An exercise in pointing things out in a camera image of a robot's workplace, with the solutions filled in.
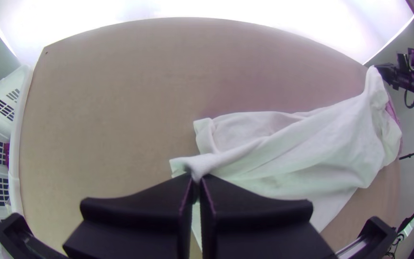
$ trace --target crumpled fabric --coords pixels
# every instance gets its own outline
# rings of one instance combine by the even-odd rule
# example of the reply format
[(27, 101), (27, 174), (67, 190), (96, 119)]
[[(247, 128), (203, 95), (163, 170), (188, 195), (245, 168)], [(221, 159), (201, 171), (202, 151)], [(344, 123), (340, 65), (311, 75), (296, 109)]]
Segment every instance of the crumpled fabric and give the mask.
[[(402, 132), (386, 111), (378, 70), (367, 71), (362, 94), (310, 112), (244, 112), (194, 122), (200, 155), (170, 160), (172, 176), (189, 167), (199, 181), (213, 174), (258, 195), (308, 199), (320, 232), (357, 188), (368, 188), (400, 148)], [(200, 206), (192, 230), (201, 246)]]

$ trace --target tan tabletop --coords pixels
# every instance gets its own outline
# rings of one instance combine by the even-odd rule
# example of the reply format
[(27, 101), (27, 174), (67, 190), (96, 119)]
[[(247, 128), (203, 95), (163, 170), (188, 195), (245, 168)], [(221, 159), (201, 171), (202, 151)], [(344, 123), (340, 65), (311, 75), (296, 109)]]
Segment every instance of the tan tabletop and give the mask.
[[(21, 135), (28, 224), (63, 252), (83, 198), (138, 192), (170, 179), (169, 159), (198, 154), (194, 120), (332, 105), (361, 93), (366, 71), (303, 37), (227, 20), (130, 22), (47, 46)], [(398, 182), (396, 161), (354, 194), (322, 232), (334, 250), (373, 215), (393, 223)]]

